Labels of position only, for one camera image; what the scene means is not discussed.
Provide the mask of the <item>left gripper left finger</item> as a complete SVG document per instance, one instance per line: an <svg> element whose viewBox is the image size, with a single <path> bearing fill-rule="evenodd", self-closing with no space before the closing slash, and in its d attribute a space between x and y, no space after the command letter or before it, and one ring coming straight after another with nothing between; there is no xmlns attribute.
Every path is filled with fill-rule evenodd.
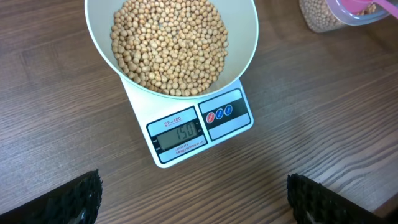
<svg viewBox="0 0 398 224"><path fill-rule="evenodd" d="M89 171L1 215L1 223L94 224L101 206L103 181Z"/></svg>

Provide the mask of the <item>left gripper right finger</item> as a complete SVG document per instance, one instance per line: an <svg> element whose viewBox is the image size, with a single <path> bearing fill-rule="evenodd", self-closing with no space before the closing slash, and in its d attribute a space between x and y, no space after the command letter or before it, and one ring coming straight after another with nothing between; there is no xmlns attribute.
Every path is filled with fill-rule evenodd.
<svg viewBox="0 0 398 224"><path fill-rule="evenodd" d="M304 175L287 176L287 200L297 223L387 223Z"/></svg>

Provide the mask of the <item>pink plastic scoop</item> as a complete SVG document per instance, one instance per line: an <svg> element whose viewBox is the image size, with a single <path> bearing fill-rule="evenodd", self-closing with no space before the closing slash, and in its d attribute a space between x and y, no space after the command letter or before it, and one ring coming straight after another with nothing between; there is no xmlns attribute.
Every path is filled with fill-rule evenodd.
<svg viewBox="0 0 398 224"><path fill-rule="evenodd" d="M381 6L389 14L397 18L397 6L388 0L341 0L343 7L352 14L365 10L371 4Z"/></svg>

